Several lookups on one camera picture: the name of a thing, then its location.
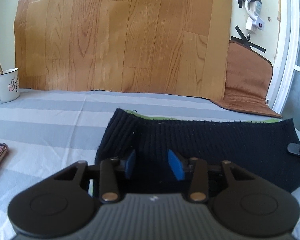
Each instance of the brown fabric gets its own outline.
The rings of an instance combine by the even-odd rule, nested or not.
[[[216,105],[240,113],[281,118],[266,105],[272,79],[271,63],[258,53],[231,41],[227,58],[226,88]]]

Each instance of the green fabric edge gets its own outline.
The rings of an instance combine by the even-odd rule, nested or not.
[[[147,120],[178,120],[175,118],[169,118],[169,117],[160,117],[160,116],[154,116],[154,117],[149,117],[146,115],[142,115],[142,114],[138,114],[136,111],[131,111],[131,110],[125,110],[125,112],[127,112],[128,114],[133,114],[137,117],[143,118],[143,119],[147,119]],[[245,122],[253,122],[253,123],[275,123],[275,122],[280,122],[280,119],[275,119],[275,118],[271,118],[268,120],[264,120],[264,121],[245,121]]]

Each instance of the wooden spoon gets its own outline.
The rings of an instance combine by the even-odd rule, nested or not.
[[[0,74],[3,74],[1,64],[0,64]]]

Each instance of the black knitted fabric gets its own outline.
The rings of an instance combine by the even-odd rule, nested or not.
[[[183,157],[199,157],[210,165],[230,160],[292,192],[300,186],[300,157],[288,154],[300,143],[293,120],[277,123],[146,120],[117,109],[98,148],[95,163],[133,148],[137,152],[132,179],[175,181],[169,149]]]

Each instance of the mug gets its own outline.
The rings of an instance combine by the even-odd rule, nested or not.
[[[0,103],[15,100],[19,95],[18,68],[5,70],[0,74]]]

